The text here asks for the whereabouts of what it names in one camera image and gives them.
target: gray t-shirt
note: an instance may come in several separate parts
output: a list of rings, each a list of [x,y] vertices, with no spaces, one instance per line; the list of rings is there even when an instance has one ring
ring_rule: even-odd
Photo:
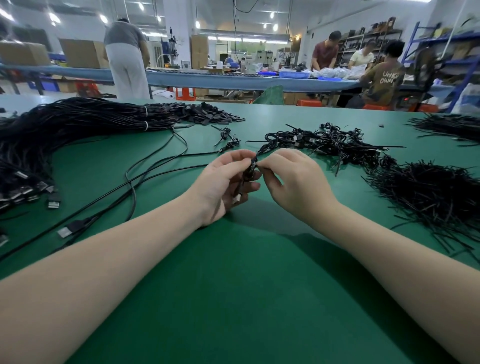
[[[139,48],[141,41],[146,41],[146,38],[136,26],[126,22],[114,22],[107,29],[103,43],[106,46],[113,43],[126,43]]]

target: green table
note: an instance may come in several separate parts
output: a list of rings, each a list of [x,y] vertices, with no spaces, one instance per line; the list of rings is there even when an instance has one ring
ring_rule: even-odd
[[[0,106],[26,111],[48,97],[1,96]],[[268,132],[287,130],[285,123],[315,130],[321,122],[359,127],[372,144],[403,145],[392,149],[399,162],[435,159],[438,164],[475,166],[480,148],[460,148],[448,137],[417,139],[404,125],[413,114],[330,108],[217,104],[241,115],[231,125],[251,150]],[[219,132],[194,126],[179,133],[189,152],[213,150]],[[65,147],[54,156],[55,180],[62,206],[46,211],[42,202],[21,206],[30,213],[1,223],[11,242],[1,252],[59,221],[123,182],[135,161],[158,148],[170,132],[138,133]],[[173,140],[156,158],[173,155],[183,144]],[[175,160],[162,167],[207,163],[213,156]],[[318,163],[326,169],[325,160]],[[200,170],[152,179],[137,192],[136,216],[183,193]],[[348,165],[338,177],[326,173],[343,204],[386,226],[400,221],[362,179],[362,168]],[[111,203],[110,196],[81,216]],[[130,202],[106,214],[89,235],[121,223]],[[411,224],[398,232],[442,251],[423,227]],[[0,264],[0,276],[41,259],[62,244],[52,233]],[[468,254],[456,257],[476,266]],[[162,261],[69,360],[69,363],[454,363],[348,253],[325,241],[277,206],[263,187],[244,204],[195,232]]]

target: person in brown shirt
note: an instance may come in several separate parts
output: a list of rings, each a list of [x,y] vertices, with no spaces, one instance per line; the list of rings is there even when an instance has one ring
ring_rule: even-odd
[[[321,70],[328,67],[333,68],[338,54],[338,42],[342,38],[342,33],[334,31],[327,40],[318,43],[313,49],[312,71]]]
[[[361,109],[365,104],[391,106],[398,87],[403,83],[406,69],[398,61],[403,53],[405,43],[401,40],[390,42],[385,49],[385,62],[371,68],[360,78],[360,84],[368,88],[358,96],[353,97],[347,104],[349,109]]]

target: maroon t-shirt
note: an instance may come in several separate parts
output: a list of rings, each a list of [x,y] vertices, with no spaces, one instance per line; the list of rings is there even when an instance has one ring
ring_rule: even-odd
[[[338,54],[338,45],[327,48],[325,42],[320,42],[315,46],[313,50],[312,58],[317,59],[320,68],[325,68],[332,63],[332,59],[336,58]]]

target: left hand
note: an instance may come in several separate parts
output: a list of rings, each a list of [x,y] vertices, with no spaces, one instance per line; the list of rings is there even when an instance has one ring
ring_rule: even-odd
[[[205,167],[197,180],[185,193],[202,212],[202,225],[209,225],[225,215],[232,207],[248,200],[248,192],[260,188],[258,182],[245,182],[239,203],[234,204],[235,189],[242,179],[243,171],[255,158],[255,152],[239,149],[219,156]],[[255,171],[254,180],[262,174]]]

